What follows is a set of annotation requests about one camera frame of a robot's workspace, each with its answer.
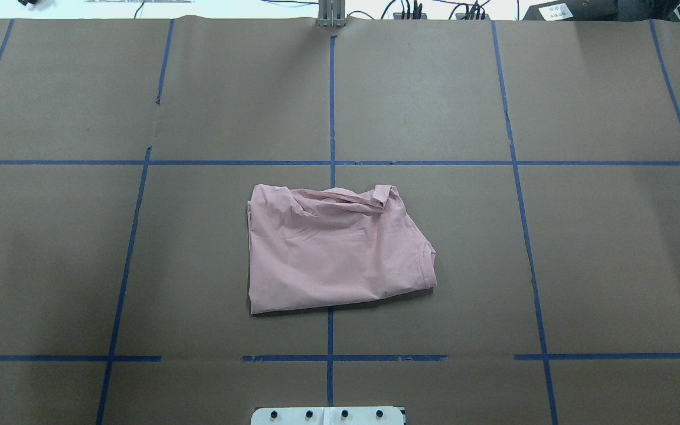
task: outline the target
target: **pink t-shirt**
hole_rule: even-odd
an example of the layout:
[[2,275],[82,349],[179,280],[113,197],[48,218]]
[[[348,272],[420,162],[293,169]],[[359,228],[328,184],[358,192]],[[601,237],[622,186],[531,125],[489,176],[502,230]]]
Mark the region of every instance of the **pink t-shirt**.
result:
[[395,186],[257,185],[248,204],[251,314],[372,301],[437,285],[434,249]]

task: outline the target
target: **black object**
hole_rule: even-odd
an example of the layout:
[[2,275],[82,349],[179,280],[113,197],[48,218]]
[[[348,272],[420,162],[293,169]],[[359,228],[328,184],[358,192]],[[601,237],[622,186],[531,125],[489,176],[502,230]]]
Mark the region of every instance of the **black object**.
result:
[[542,5],[529,6],[522,21],[546,21],[540,8],[555,5],[565,5],[572,17],[557,19],[557,21],[609,21],[610,16],[618,13],[615,0],[560,0]]

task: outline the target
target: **black and white object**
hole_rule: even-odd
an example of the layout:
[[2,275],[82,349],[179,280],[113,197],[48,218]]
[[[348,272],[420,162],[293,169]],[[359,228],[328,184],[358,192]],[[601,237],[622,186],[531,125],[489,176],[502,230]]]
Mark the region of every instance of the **black and white object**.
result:
[[260,408],[251,425],[406,425],[406,411],[393,406]]

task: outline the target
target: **crumpled garment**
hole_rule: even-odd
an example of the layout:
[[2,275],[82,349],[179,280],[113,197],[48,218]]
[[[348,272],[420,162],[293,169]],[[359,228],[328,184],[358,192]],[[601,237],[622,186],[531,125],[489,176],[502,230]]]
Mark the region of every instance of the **crumpled garment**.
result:
[[435,250],[395,186],[257,185],[248,203],[251,314],[337,306],[437,285]]

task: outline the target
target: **metal bracket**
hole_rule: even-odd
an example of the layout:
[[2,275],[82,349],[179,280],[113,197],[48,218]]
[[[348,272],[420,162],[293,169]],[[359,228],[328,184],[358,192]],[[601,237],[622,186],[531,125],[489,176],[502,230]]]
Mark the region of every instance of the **metal bracket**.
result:
[[345,27],[345,0],[318,0],[320,27]]

